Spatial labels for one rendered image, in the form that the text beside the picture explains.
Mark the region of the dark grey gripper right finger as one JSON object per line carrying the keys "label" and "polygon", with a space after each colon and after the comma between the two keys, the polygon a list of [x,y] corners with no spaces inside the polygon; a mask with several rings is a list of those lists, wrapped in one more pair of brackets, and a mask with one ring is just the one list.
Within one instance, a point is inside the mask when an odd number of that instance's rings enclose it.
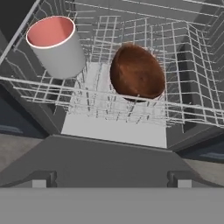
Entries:
{"label": "dark grey gripper right finger", "polygon": [[195,188],[207,186],[201,178],[197,177],[190,171],[168,171],[167,179],[168,187]]}

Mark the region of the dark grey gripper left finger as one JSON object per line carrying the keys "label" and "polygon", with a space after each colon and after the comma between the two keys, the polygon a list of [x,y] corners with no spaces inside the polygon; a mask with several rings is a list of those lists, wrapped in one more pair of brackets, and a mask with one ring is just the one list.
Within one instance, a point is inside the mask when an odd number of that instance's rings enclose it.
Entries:
{"label": "dark grey gripper left finger", "polygon": [[56,171],[34,171],[28,175],[18,186],[29,188],[51,188],[56,187]]}

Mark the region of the grey dishwasher door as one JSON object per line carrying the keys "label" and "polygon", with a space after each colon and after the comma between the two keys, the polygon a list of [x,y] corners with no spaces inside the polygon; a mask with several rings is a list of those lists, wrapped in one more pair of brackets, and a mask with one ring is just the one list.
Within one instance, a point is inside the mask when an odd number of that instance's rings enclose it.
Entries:
{"label": "grey dishwasher door", "polygon": [[59,187],[165,187],[167,172],[190,171],[224,186],[224,165],[174,152],[82,137],[49,136],[0,171],[0,185],[35,171],[56,171]]}

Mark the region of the brown wooden bowl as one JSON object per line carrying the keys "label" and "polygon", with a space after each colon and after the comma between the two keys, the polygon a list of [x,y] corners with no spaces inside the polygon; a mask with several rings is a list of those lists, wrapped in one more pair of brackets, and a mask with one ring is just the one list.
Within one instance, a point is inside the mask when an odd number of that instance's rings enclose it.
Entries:
{"label": "brown wooden bowl", "polygon": [[110,66],[110,81],[119,95],[155,99],[165,90],[165,74],[157,59],[139,45],[122,45]]}

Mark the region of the white cup with pink inside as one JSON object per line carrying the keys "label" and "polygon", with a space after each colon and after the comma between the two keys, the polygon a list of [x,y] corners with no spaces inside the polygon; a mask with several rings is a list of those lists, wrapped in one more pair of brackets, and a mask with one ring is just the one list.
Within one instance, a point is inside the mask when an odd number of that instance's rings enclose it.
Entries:
{"label": "white cup with pink inside", "polygon": [[56,79],[77,76],[86,57],[74,21],[69,17],[40,19],[26,33],[26,42],[46,71]]}

